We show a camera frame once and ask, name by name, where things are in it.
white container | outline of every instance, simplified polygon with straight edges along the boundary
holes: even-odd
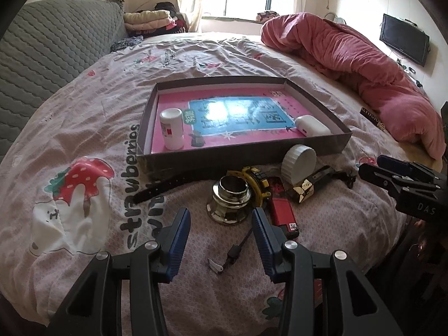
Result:
[[[286,153],[281,164],[281,175],[290,184],[296,185],[314,173],[316,152],[309,146],[297,144]]]
[[[184,123],[182,110],[178,108],[165,109],[160,113],[160,126],[168,150],[179,150],[184,146]]]
[[[302,132],[306,137],[323,137],[332,134],[329,128],[311,115],[297,117],[294,123],[297,130]]]

metal screw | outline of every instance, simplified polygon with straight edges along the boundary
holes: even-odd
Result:
[[[154,240],[148,241],[148,242],[145,244],[145,248],[146,248],[147,250],[154,250],[154,249],[156,249],[157,247],[158,247],[158,243],[157,243],[157,241],[154,241]]]
[[[297,242],[295,242],[293,240],[288,240],[284,243],[284,246],[286,249],[292,250],[292,249],[297,248],[298,245],[297,245]]]
[[[335,257],[338,258],[339,260],[346,260],[347,254],[346,254],[345,251],[336,250],[335,251]]]
[[[107,251],[100,251],[99,253],[96,254],[96,258],[98,260],[104,260],[107,259],[107,257],[109,256],[109,254],[107,253]]]

round white cap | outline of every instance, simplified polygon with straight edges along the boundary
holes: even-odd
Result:
[[[173,120],[178,120],[182,117],[182,110],[178,108],[165,109],[160,113],[160,122],[171,123]]]
[[[314,173],[316,152],[306,145],[295,145],[286,153],[281,164],[282,177],[292,185]]]

blue gripper pad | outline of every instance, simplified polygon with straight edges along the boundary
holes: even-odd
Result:
[[[190,226],[190,211],[180,208],[169,230],[166,228],[168,231],[160,245],[160,265],[157,270],[163,283],[171,282],[179,272]]]
[[[279,242],[279,239],[283,241],[283,238],[286,241],[283,231],[276,226],[271,226],[262,208],[252,211],[252,230],[265,274],[274,283],[285,282],[288,267],[284,264],[282,243]]]

black tv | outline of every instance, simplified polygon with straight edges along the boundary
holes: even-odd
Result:
[[[413,62],[425,66],[429,36],[406,21],[384,14],[379,39]]]

